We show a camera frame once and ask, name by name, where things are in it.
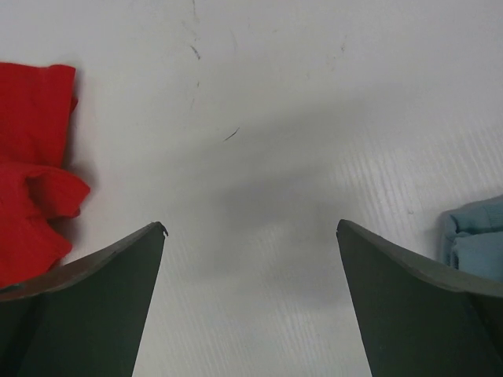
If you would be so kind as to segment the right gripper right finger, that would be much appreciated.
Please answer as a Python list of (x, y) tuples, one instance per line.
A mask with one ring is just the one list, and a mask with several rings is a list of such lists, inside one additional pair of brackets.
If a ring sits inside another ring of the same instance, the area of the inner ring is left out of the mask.
[(500, 376), (502, 285), (342, 220), (337, 240), (374, 376)]

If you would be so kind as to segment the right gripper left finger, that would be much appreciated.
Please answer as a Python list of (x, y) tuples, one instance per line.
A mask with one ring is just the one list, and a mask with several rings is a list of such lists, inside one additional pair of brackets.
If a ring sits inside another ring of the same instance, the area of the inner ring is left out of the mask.
[(1, 289), (3, 376), (131, 376), (167, 230), (114, 244)]

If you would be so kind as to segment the red t-shirt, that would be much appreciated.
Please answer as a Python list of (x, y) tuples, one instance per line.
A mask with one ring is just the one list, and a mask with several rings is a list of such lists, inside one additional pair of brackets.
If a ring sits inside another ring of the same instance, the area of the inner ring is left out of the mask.
[(72, 249), (52, 224), (77, 217), (90, 193), (63, 168), (75, 74), (62, 64), (1, 64), (3, 287), (47, 272)]

